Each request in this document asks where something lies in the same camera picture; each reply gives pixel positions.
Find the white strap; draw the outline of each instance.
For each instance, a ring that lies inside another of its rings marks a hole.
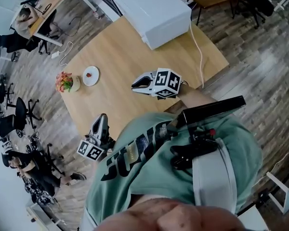
[[[215,152],[193,159],[193,188],[196,205],[236,211],[236,178],[222,139]]]
[[[97,227],[95,221],[90,216],[87,208],[85,207],[84,213],[82,215],[79,231],[93,231]]]

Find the power cord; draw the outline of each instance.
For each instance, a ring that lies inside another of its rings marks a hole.
[[[273,169],[270,171],[270,173],[272,173],[273,170],[274,170],[274,168],[276,167],[276,165],[279,164],[280,162],[282,162],[282,161],[286,158],[286,156],[288,156],[288,155],[289,155],[289,151],[286,153],[286,155],[284,155],[284,157],[283,157],[280,161],[278,161],[278,162],[274,165],[274,167],[273,167]],[[257,184],[258,184],[262,179],[264,179],[266,176],[267,176],[267,175],[261,177],[252,187],[254,187],[255,185],[257,185]]]
[[[67,35],[67,36],[69,36],[69,37],[74,37],[74,36],[78,33],[79,28],[80,28],[80,24],[81,24],[81,21],[82,21],[82,17],[81,17],[81,16],[75,16],[68,24],[71,25],[71,23],[73,22],[73,20],[75,20],[76,18],[80,18],[80,20],[79,20],[79,24],[78,24],[78,27],[77,27],[77,31],[76,31],[73,35],[67,34],[64,30],[62,30],[62,29],[58,26],[58,24],[57,24],[56,22],[52,22],[52,24],[54,24],[57,28],[60,29],[61,34],[59,35],[59,37],[61,37],[62,34]]]
[[[186,80],[182,80],[182,84],[185,84],[185,85],[187,85],[187,86],[189,86],[189,84],[188,84],[188,82],[186,81]]]
[[[200,67],[199,67],[199,70],[200,70],[200,77],[201,77],[201,83],[202,83],[202,88],[204,87],[204,80],[203,80],[203,73],[202,73],[202,52],[201,52],[201,49],[200,47],[198,46],[197,44],[197,41],[195,39],[195,36],[194,36],[194,33],[193,33],[193,30],[192,30],[192,21],[189,22],[189,29],[191,30],[191,33],[192,33],[192,37],[193,37],[193,40],[199,50],[199,53],[200,53]]]
[[[60,65],[60,66],[65,66],[65,65],[67,65],[67,64],[61,64],[61,62],[62,62],[62,60],[70,53],[70,51],[73,49],[73,47],[74,47],[73,42],[69,41],[69,42],[67,43],[67,45],[66,45],[66,49],[65,49],[64,51],[62,51],[62,52],[58,52],[58,53],[57,53],[57,56],[58,56],[59,54],[61,54],[61,53],[63,53],[63,52],[66,52],[69,43],[72,44],[72,47],[70,48],[70,50],[68,51],[68,53],[66,53],[66,54],[64,55],[64,57],[62,57],[62,59],[60,60],[60,62],[59,62],[59,65]]]

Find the white cable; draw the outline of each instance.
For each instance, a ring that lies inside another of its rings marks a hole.
[[[67,64],[61,64],[61,62],[62,62],[62,60],[70,53],[70,51],[73,49],[73,47],[74,47],[73,42],[71,42],[71,41],[67,42],[66,49],[65,49],[64,51],[62,51],[62,52],[59,52],[59,54],[65,52],[65,51],[67,50],[67,47],[68,47],[68,44],[69,44],[69,43],[72,44],[72,47],[71,47],[71,49],[68,51],[68,53],[66,53],[66,54],[64,55],[64,57],[62,57],[62,59],[60,60],[60,62],[59,62],[59,65],[60,65],[60,66],[65,66],[65,65],[67,65]]]
[[[110,0],[112,2],[112,4],[114,5],[114,7],[116,8],[117,12],[118,12],[118,16],[120,16],[121,12],[118,10],[116,4],[114,3],[113,0]]]
[[[200,70],[200,77],[201,77],[201,83],[202,83],[202,88],[203,88],[204,87],[204,80],[203,80],[203,73],[202,73],[202,52],[201,52],[201,49],[198,46],[197,41],[196,41],[196,39],[194,37],[194,33],[193,33],[193,30],[192,30],[192,21],[189,22],[189,29],[191,30],[193,40],[194,40],[194,42],[195,42],[195,44],[196,44],[196,46],[197,46],[197,48],[198,48],[198,50],[200,52],[200,67],[199,67],[199,70]]]
[[[276,167],[276,165],[277,164],[279,164],[281,161],[283,161],[285,158],[286,158],[286,156],[288,156],[289,155],[289,151],[286,153],[286,155],[284,155],[284,157],[280,160],[280,161],[278,161],[275,165],[274,165],[274,167],[273,167],[273,169],[270,171],[270,173],[272,173],[273,172],[273,170],[274,170],[274,168]],[[266,175],[265,176],[263,176],[263,177],[261,177],[252,187],[254,187],[255,185],[257,185],[263,178],[265,178],[266,177]]]
[[[192,10],[196,7],[197,3],[195,3],[195,5],[192,7]]]

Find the person sitting at desk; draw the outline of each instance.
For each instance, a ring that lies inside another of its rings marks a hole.
[[[178,97],[187,108],[215,102],[184,84]],[[132,120],[123,129],[113,152],[97,165],[81,231],[91,231],[96,226],[96,231],[244,230],[234,213],[250,195],[262,165],[262,152],[253,135],[234,115],[208,120],[198,127],[215,129],[214,137],[223,141],[230,156],[236,190],[231,191],[235,197],[232,213],[223,208],[197,206],[192,169],[177,170],[171,165],[174,157],[171,147],[190,144],[186,126],[176,137],[167,137],[165,128],[175,118],[169,113],[148,113]],[[207,174],[207,171],[203,172],[204,178]]]
[[[53,18],[55,16],[55,12],[53,12],[47,20],[43,23],[41,28],[39,29],[39,33],[50,36],[55,36],[56,32],[58,32],[57,26],[53,23]],[[30,39],[30,31],[29,28],[33,25],[39,16],[36,13],[35,9],[30,4],[25,4],[24,7],[19,12],[18,17],[15,21],[15,31],[26,39]]]
[[[86,180],[86,177],[79,173],[58,179],[51,173],[51,169],[45,167],[45,161],[40,161],[41,158],[37,154],[35,152],[26,154],[9,151],[8,154],[2,154],[2,161],[6,167],[16,168],[20,177],[25,176],[36,180],[51,196],[54,196],[54,187],[66,185],[72,180]]]

